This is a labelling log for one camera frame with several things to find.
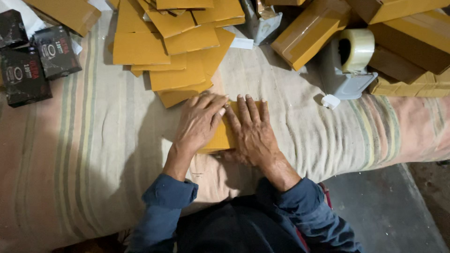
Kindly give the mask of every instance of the cardboard box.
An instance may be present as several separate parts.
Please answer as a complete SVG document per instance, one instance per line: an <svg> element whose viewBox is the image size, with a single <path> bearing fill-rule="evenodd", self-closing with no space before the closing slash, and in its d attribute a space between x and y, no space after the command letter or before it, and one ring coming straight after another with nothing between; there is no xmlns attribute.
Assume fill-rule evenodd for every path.
<svg viewBox="0 0 450 253"><path fill-rule="evenodd" d="M230 18L245 17L239 0L214 0L214 8L193 10L192 14L199 25Z"/></svg>
<svg viewBox="0 0 450 253"><path fill-rule="evenodd" d="M211 78L218 69L236 36L234 33L224 30L223 28L216 28L216 34L220 46L200 51L206 81L198 85L158 91L159 98L166 108L178 104L192 96L198 95L212 87Z"/></svg>
<svg viewBox="0 0 450 253"><path fill-rule="evenodd" d="M228 102L228 104L233 109L236 116L239 118L239 109L237 102ZM256 107L258 110L260 108L261 102L256 102ZM233 131L231 130L230 124L228 123L228 118L224 116L222 118L222 122L220 123L217 131L212 138L212 140L201 150L199 150L198 154L208 154L212 152L217 152L221 150L234 149L236 148L236 139Z"/></svg>
<svg viewBox="0 0 450 253"><path fill-rule="evenodd" d="M73 52L69 33L63 26L37 31L33 39L48 80L66 77L82 70L77 55Z"/></svg>
<svg viewBox="0 0 450 253"><path fill-rule="evenodd" d="M407 84L413 83L427 72L380 45L375 46L369 66Z"/></svg>
<svg viewBox="0 0 450 253"><path fill-rule="evenodd" d="M20 12L10 9L0 13L0 49L14 48L28 43L27 31Z"/></svg>
<svg viewBox="0 0 450 253"><path fill-rule="evenodd" d="M35 48L2 51L0 68L9 106L15 108L52 98Z"/></svg>
<svg viewBox="0 0 450 253"><path fill-rule="evenodd" d="M369 91L373 95L441 98L450 95L450 71L439 76L427 72L410 85L378 76L378 80L370 84Z"/></svg>
<svg viewBox="0 0 450 253"><path fill-rule="evenodd" d="M157 9L214 8L212 0L156 0Z"/></svg>
<svg viewBox="0 0 450 253"><path fill-rule="evenodd" d="M152 90L168 90L201 84L206 81L200 51L187 53L187 66L184 70L151 71Z"/></svg>
<svg viewBox="0 0 450 253"><path fill-rule="evenodd" d="M368 24L450 5L450 0L347 0L347 2Z"/></svg>
<svg viewBox="0 0 450 253"><path fill-rule="evenodd" d="M350 10L344 0L315 0L271 46L298 71L327 44L335 32L345 28Z"/></svg>
<svg viewBox="0 0 450 253"><path fill-rule="evenodd" d="M163 37L151 22L142 19L144 10L136 0L121 0L117 20L113 64L170 64Z"/></svg>
<svg viewBox="0 0 450 253"><path fill-rule="evenodd" d="M436 11L368 27L377 44L439 75L450 67L450 17Z"/></svg>
<svg viewBox="0 0 450 253"><path fill-rule="evenodd" d="M175 54L171 56L170 64L158 64L158 65L133 65L131 66L131 70L149 70L149 71L167 71L167 70L183 70L186 69L187 61L186 61L187 53L184 54Z"/></svg>
<svg viewBox="0 0 450 253"><path fill-rule="evenodd" d="M84 0L24 0L84 37L102 13Z"/></svg>
<svg viewBox="0 0 450 253"><path fill-rule="evenodd" d="M214 25L208 23L164 39L164 44L168 54L173 55L219 46L219 40Z"/></svg>
<svg viewBox="0 0 450 253"><path fill-rule="evenodd" d="M292 5L300 6L305 0L265 0L267 6L271 5Z"/></svg>
<svg viewBox="0 0 450 253"><path fill-rule="evenodd" d="M144 0L137 1L164 38L195 28L195 22L190 12L184 12L178 16L164 15Z"/></svg>

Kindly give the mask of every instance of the finger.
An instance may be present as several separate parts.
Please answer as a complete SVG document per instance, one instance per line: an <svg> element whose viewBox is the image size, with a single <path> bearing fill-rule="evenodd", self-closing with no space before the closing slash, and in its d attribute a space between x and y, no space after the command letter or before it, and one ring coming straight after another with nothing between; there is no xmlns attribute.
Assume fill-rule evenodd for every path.
<svg viewBox="0 0 450 253"><path fill-rule="evenodd" d="M192 107L197 104L198 98L199 98L198 95L195 97L192 97L192 98L188 99L188 101L186 101L185 104L188 105L189 107Z"/></svg>
<svg viewBox="0 0 450 253"><path fill-rule="evenodd" d="M216 132L217 127L219 126L221 120L222 120L222 116L224 116L225 114L225 108L221 108L219 109L218 112L216 112L216 114L214 114L214 116L212 116L212 120L211 120L211 130Z"/></svg>
<svg viewBox="0 0 450 253"><path fill-rule="evenodd" d="M217 113L226 104L229 97L228 95L215 97L208 106L208 110Z"/></svg>
<svg viewBox="0 0 450 253"><path fill-rule="evenodd" d="M249 94L245 95L245 99L247 100L247 106L248 110L250 112L250 117L252 118L252 121L255 123L261 122L261 119L259 118L259 111L256 107L255 101L253 101L252 96Z"/></svg>
<svg viewBox="0 0 450 253"><path fill-rule="evenodd" d="M197 106L199 108L205 108L209 105L209 103L215 99L217 95L216 94L206 94L206 95L202 95L199 99L198 99L198 103Z"/></svg>
<svg viewBox="0 0 450 253"><path fill-rule="evenodd" d="M234 133L238 133L241 130L241 123L239 122L238 117L234 114L231 106L226 104L224 107L228 122L231 125L231 130L233 130Z"/></svg>
<svg viewBox="0 0 450 253"><path fill-rule="evenodd" d="M263 122L270 123L269 107L267 106L267 101L265 99L261 99L261 104L259 107L261 110L261 120Z"/></svg>
<svg viewBox="0 0 450 253"><path fill-rule="evenodd" d="M252 119L250 118L250 113L248 112L247 103L241 94L238 95L238 107L241 123L250 125L252 123Z"/></svg>

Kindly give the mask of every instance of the person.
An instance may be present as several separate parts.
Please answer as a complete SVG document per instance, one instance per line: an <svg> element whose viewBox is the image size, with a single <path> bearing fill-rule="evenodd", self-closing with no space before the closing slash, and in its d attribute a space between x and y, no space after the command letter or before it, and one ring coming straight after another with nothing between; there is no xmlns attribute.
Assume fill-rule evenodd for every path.
<svg viewBox="0 0 450 253"><path fill-rule="evenodd" d="M173 252L175 242L182 253L362 252L349 224L324 202L322 189L301 178L279 150L267 102L262 99L258 110L250 95L239 95L238 119L227 101L206 94L184 104L164 169L142 196L145 212L127 252ZM237 148L224 157L257 166L265 177L255 195L180 218L199 188L185 180L190 162L225 113Z"/></svg>

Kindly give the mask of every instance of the fingernail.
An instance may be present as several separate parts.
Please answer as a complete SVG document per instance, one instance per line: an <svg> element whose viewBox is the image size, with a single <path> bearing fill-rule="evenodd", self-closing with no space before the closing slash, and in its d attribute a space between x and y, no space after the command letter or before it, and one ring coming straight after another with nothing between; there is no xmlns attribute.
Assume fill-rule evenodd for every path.
<svg viewBox="0 0 450 253"><path fill-rule="evenodd" d="M225 108L221 108L221 109L219 110L219 114L220 114L221 116L223 116L223 115L225 114Z"/></svg>

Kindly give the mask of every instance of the blue sleeve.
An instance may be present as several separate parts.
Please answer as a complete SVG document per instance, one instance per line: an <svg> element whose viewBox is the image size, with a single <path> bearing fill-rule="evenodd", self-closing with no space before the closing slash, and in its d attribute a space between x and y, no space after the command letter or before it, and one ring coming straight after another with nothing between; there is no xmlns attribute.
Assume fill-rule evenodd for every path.
<svg viewBox="0 0 450 253"><path fill-rule="evenodd" d="M173 252L181 209L197 197L198 185L161 174L142 195L145 212L131 236L129 253Z"/></svg>
<svg viewBox="0 0 450 253"><path fill-rule="evenodd" d="M363 252L355 233L325 202L322 188L304 178L286 192L278 192L263 179L257 198L291 222L303 235L310 252Z"/></svg>

